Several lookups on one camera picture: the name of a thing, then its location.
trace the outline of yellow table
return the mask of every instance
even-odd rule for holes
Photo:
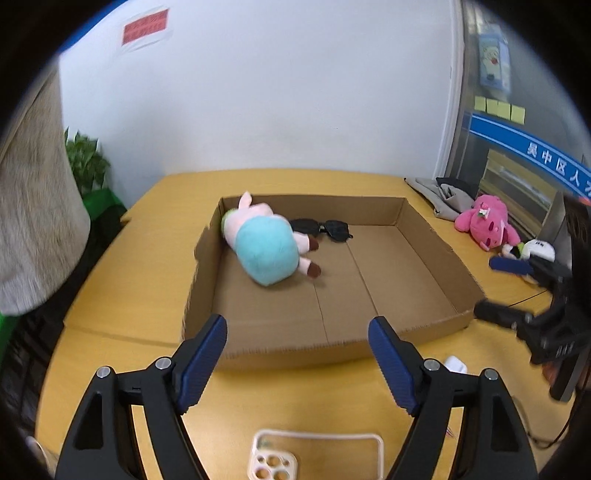
[[[242,170],[188,173],[156,184],[124,218],[125,229],[82,287],[66,325],[114,338],[176,345],[195,270],[193,250],[223,196],[330,194],[406,197],[456,251],[495,300],[515,303],[539,289],[492,272],[488,254],[397,177],[310,170]]]
[[[59,451],[72,415],[101,365],[116,371],[144,368],[170,355],[180,336],[184,302],[194,270],[193,248],[221,196],[255,193],[329,193],[406,196],[460,255],[486,294],[539,311],[550,300],[518,278],[491,272],[488,256],[469,238],[438,220],[401,179],[311,171],[245,171],[167,177],[127,214],[129,224],[96,266],[70,309],[41,398],[37,437]],[[527,411],[535,433],[552,437],[570,406],[548,396],[527,348],[507,330],[473,322],[454,335],[418,347],[425,357],[458,356],[471,373],[494,367]],[[141,408],[134,409],[142,458],[150,479],[160,477]],[[213,480],[246,478],[255,432],[263,428],[380,434],[387,469],[410,419],[391,398],[373,360],[292,371],[217,372],[199,405],[183,417]],[[460,411],[452,415],[459,431]],[[435,478],[447,478],[456,446],[447,439]],[[534,451],[544,462],[549,452]],[[227,462],[228,457],[239,459]]]

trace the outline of blue plush body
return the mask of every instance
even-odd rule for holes
[[[268,287],[296,271],[300,262],[293,230],[278,217],[254,217],[238,230],[234,250],[242,268]]]

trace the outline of yellow sticky note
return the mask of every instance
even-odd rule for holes
[[[474,110],[478,112],[486,112],[486,98],[484,97],[474,97]]]
[[[511,121],[523,125],[525,123],[525,108],[522,106],[511,106]]]
[[[501,118],[505,118],[507,120],[511,119],[511,105],[507,102],[499,102],[499,106],[497,107],[496,114]]]
[[[499,108],[499,101],[492,98],[486,99],[486,111],[491,115],[496,115],[496,111]]]

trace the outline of stuffed pig toy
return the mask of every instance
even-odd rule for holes
[[[246,273],[265,287],[296,270],[317,278],[320,267],[301,255],[318,250],[318,241],[294,232],[289,221],[274,214],[266,203],[251,203],[251,194],[246,192],[238,208],[227,211],[222,218],[222,234]]]
[[[456,218],[454,225],[460,232],[470,232],[487,252],[500,245],[514,247],[521,242],[517,231],[509,225],[506,205],[493,195],[480,195],[470,210]]]

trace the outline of cardboard box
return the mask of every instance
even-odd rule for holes
[[[224,198],[195,248],[197,270],[184,336],[212,312],[228,321],[219,368],[291,368],[371,356],[367,327],[385,316],[401,338],[435,340],[470,323],[484,297],[462,261],[404,198],[254,196],[288,219],[342,220],[353,238],[325,234],[308,254],[322,267],[316,281],[294,273],[261,287],[225,244],[220,220],[238,198]]]

